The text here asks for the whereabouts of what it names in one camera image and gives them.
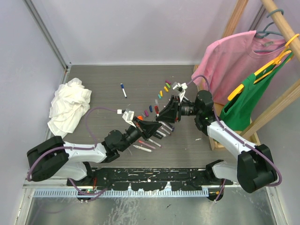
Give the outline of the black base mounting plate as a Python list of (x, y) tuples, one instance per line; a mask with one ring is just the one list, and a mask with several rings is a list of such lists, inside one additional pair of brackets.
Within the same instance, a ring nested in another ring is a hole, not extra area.
[(172, 191), (196, 191), (207, 185), (219, 187), (222, 180), (209, 177), (202, 168), (98, 168), (74, 183), (78, 187), (94, 186), (99, 190), (161, 191), (169, 184)]

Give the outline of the pink barcode labelled pen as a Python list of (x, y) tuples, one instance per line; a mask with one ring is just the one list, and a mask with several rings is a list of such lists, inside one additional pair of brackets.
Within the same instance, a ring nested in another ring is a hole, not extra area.
[(152, 145), (150, 145), (150, 144), (148, 144), (148, 143), (145, 143), (144, 141), (138, 140), (138, 142), (139, 142), (140, 144), (142, 144), (142, 145), (145, 145), (145, 146), (151, 148), (151, 149), (156, 149), (156, 147), (154, 147), (154, 146), (152, 146)]

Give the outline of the wooden hanging rod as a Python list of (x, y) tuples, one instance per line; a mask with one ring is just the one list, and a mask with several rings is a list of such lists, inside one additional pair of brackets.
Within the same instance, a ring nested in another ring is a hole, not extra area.
[[(265, 7), (268, 13), (271, 13), (278, 9), (277, 5), (272, 0), (261, 0), (261, 3)], [(288, 21), (284, 18), (281, 12), (275, 12), (271, 15), (276, 27), (283, 35), (286, 43), (294, 53), (295, 57), (300, 60), (300, 39), (298, 33), (295, 33), (291, 28)]]

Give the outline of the green tank top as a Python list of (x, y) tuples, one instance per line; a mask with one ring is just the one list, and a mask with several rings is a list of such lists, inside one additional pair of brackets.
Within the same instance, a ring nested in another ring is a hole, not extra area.
[(253, 109), (266, 91), (276, 73), (286, 64), (286, 57), (282, 64), (275, 68), (267, 77), (253, 84), (256, 76), (252, 73), (241, 84), (244, 88), (221, 111), (220, 119), (232, 130), (243, 131), (250, 125), (250, 117)]

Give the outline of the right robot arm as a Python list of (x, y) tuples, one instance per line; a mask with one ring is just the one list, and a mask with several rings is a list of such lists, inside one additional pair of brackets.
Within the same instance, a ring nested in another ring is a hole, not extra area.
[(182, 116), (194, 116), (197, 129), (223, 145), (236, 159), (235, 164), (217, 160), (206, 165), (206, 180), (215, 185), (222, 179), (237, 182), (248, 193), (275, 181), (281, 181), (275, 169), (270, 149), (243, 139), (233, 132), (214, 112), (214, 102), (209, 91), (201, 90), (195, 101), (181, 101), (171, 96), (162, 110), (156, 109), (156, 120), (165, 123), (180, 121)]

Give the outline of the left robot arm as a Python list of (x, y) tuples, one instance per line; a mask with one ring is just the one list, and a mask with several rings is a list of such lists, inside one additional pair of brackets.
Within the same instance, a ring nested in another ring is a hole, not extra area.
[(90, 162), (110, 163), (139, 138), (151, 138), (160, 127), (161, 123), (157, 121), (134, 117), (134, 123), (125, 133), (112, 130), (104, 141), (96, 144), (74, 144), (63, 141), (61, 136), (53, 136), (27, 152), (30, 166), (27, 181), (40, 182), (60, 177), (88, 186), (94, 180), (94, 174), (89, 171)]

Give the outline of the grey-blue clothes hanger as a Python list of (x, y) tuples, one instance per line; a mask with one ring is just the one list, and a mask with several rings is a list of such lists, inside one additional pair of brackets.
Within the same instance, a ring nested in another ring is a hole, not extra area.
[[(281, 15), (284, 15), (284, 10), (279, 8), (279, 9), (273, 10), (272, 12), (268, 13), (266, 18), (271, 17), (273, 14), (275, 14), (277, 12), (280, 12)], [(268, 23), (263, 30), (256, 31), (255, 37), (258, 38), (258, 39), (264, 39), (268, 35), (277, 35), (277, 36), (283, 37), (283, 35), (280, 32), (267, 30), (273, 24), (275, 24), (274, 21)]]

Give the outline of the orange capped black highlighter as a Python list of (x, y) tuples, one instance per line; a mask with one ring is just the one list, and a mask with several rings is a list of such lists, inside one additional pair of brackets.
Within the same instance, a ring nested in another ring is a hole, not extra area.
[(157, 132), (154, 133), (153, 136), (156, 137), (156, 138), (158, 138), (158, 139), (162, 139), (163, 138), (163, 136), (161, 134), (157, 133)]

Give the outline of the blue capped white marker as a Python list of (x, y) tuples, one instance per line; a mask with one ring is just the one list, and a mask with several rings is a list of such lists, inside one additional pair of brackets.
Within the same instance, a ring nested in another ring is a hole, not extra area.
[(121, 83), (120, 86), (121, 86), (122, 92), (124, 94), (124, 97), (127, 98), (127, 94), (126, 94), (126, 91), (125, 91), (125, 88), (124, 88), (124, 84)]

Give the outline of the pink t-shirt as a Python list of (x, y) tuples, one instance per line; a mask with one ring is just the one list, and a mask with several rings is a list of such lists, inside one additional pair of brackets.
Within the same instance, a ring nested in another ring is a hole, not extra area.
[(255, 30), (225, 37), (206, 48), (192, 79), (196, 86), (211, 91), (215, 103), (226, 105), (232, 91), (276, 58), (284, 45), (284, 39), (256, 37)]

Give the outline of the white crumpled cloth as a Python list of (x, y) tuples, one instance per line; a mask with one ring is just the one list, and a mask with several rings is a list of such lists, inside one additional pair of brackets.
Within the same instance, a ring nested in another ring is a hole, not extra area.
[(92, 91), (74, 78), (61, 84), (51, 101), (47, 125), (54, 136), (64, 138), (75, 131), (82, 116), (90, 109)]

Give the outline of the red capped white marker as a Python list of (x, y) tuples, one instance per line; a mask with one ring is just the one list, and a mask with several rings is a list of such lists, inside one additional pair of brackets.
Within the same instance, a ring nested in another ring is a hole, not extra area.
[(158, 106), (156, 105), (154, 107), (154, 109), (155, 109), (156, 116), (158, 117), (159, 116), (159, 108), (158, 108)]

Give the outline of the yellow clothes hanger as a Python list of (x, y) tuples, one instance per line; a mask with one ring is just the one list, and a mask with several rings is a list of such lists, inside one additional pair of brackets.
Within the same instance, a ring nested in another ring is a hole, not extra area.
[(282, 64), (282, 59), (286, 57), (286, 63), (291, 61), (294, 57), (292, 50), (289, 48), (290, 43), (299, 36), (299, 34), (294, 35), (286, 44), (284, 50), (273, 60), (262, 66), (254, 75), (256, 76), (255, 80), (253, 80), (253, 84), (256, 84), (267, 77), (273, 70), (279, 67)]

